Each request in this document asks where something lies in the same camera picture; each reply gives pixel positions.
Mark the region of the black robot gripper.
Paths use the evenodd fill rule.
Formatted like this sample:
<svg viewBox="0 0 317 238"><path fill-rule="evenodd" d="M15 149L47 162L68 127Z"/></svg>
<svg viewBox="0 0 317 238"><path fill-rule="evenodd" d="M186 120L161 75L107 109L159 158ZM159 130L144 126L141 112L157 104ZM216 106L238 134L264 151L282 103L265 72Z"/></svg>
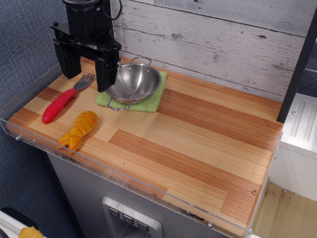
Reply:
<svg viewBox="0 0 317 238"><path fill-rule="evenodd" d="M111 14L109 0L64 0L63 3L68 22L52 24L55 53L62 73L67 79L74 78L81 73L81 56L98 58L95 61L98 92L104 92L115 84L120 62L121 45L113 37L112 22L121 16L122 1L119 1L117 16ZM96 46L102 55L87 53L86 45Z"/></svg>

